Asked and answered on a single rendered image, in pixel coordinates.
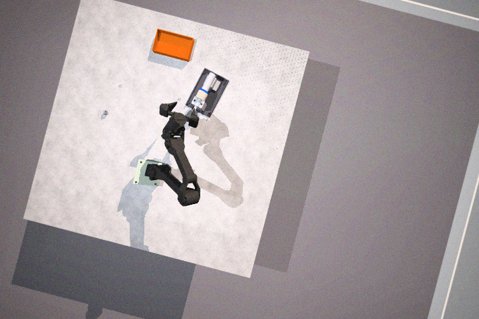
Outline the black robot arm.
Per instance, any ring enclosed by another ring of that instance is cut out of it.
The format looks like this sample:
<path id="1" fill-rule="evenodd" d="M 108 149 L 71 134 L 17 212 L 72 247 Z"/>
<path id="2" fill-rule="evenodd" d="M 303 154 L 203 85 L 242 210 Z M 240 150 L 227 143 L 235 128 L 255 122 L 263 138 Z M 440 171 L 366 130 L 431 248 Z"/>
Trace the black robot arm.
<path id="1" fill-rule="evenodd" d="M 186 117 L 182 113 L 175 113 L 162 130 L 162 138 L 168 152 L 174 156 L 179 170 L 182 174 L 182 182 L 171 174 L 172 167 L 169 164 L 149 164 L 146 167 L 145 176 L 152 180 L 163 180 L 177 195 L 181 206 L 197 204 L 200 200 L 200 187 L 197 175 L 194 173 L 190 162 L 184 152 L 184 134 Z M 174 137 L 180 136 L 180 137 Z M 195 189 L 187 187 L 193 183 Z"/>

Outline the orange open-top tray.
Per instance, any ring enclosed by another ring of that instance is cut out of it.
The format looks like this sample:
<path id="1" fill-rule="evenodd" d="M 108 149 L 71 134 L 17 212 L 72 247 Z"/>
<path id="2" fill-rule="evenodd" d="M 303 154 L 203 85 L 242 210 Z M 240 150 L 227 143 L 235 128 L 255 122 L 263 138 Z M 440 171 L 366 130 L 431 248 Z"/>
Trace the orange open-top tray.
<path id="1" fill-rule="evenodd" d="M 192 37 L 157 29 L 152 51 L 189 62 L 193 46 Z"/>

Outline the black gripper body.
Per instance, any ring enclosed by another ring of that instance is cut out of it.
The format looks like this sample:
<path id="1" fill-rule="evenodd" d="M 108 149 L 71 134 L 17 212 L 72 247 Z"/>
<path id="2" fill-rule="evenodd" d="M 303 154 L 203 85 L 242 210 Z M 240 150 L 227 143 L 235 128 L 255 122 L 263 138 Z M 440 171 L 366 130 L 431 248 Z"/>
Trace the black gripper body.
<path id="1" fill-rule="evenodd" d="M 164 117 L 168 117 L 168 116 L 171 116 L 169 118 L 169 121 L 170 119 L 174 116 L 174 114 L 177 113 L 177 112 L 171 112 L 170 111 L 170 108 L 167 104 L 161 104 L 160 105 L 160 115 L 161 116 L 164 116 Z M 195 116 L 195 115 L 191 115 L 190 117 L 187 117 L 186 116 L 186 121 L 189 122 L 189 126 L 193 127 L 193 128 L 197 128 L 198 126 L 198 122 L 199 122 L 199 117 L 198 116 Z"/>

